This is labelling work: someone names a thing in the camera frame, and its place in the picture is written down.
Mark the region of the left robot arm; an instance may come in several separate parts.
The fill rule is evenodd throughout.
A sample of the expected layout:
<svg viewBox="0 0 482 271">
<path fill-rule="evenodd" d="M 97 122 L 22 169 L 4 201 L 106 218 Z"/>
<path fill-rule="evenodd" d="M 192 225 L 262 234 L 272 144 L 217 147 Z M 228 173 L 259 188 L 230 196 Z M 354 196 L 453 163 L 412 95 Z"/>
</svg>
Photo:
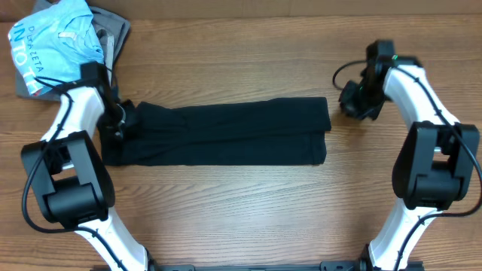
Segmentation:
<svg viewBox="0 0 482 271">
<path fill-rule="evenodd" d="M 96 129 L 116 140 L 124 137 L 127 113 L 111 88 L 113 72 L 88 62 L 80 73 L 73 81 L 35 78 L 59 94 L 61 106 L 41 140 L 22 148 L 28 175 L 21 199 L 23 218 L 41 233 L 82 236 L 109 270 L 156 270 L 156 261 L 114 207 L 113 181 L 92 141 Z"/>
</svg>

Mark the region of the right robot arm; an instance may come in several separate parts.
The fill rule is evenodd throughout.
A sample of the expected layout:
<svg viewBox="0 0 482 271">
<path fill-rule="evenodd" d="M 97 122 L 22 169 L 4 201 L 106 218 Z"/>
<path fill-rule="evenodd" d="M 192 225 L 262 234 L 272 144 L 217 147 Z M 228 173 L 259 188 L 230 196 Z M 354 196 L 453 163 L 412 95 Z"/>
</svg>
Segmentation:
<svg viewBox="0 0 482 271">
<path fill-rule="evenodd" d="M 422 270 L 410 253 L 431 222 L 449 218 L 449 207 L 468 192 L 477 161 L 480 133 L 462 124 L 435 94 L 415 56 L 400 56 L 390 40 L 366 48 L 361 81 L 341 88 L 341 111 L 358 120 L 376 120 L 393 102 L 408 134 L 392 170 L 397 197 L 382 230 L 357 260 L 325 261 L 322 270 Z"/>
</svg>

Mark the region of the black t-shirt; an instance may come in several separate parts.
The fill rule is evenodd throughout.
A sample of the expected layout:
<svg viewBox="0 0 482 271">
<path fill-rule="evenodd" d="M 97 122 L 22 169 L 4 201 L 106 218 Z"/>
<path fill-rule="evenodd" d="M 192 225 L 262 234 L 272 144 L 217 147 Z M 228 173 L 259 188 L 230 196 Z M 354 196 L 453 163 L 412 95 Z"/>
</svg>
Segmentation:
<svg viewBox="0 0 482 271">
<path fill-rule="evenodd" d="M 109 166 L 305 166 L 324 163 L 324 97 L 164 108 L 123 104 L 121 131 L 98 126 Z"/>
</svg>

